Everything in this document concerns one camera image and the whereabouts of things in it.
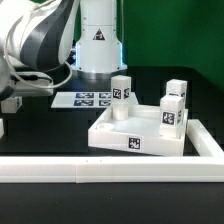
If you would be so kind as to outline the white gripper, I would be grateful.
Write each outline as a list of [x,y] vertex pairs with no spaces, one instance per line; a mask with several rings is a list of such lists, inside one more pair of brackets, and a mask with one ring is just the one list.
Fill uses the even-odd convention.
[[21,82],[10,71],[5,58],[0,54],[0,100],[14,96],[51,96],[53,80],[41,72],[18,72],[27,81]]

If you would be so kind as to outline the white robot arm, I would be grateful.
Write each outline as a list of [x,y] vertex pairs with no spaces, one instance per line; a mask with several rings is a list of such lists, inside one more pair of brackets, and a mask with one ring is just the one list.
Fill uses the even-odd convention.
[[29,83],[10,60],[36,70],[63,65],[76,49],[76,69],[86,75],[122,71],[117,0],[0,0],[0,101]]

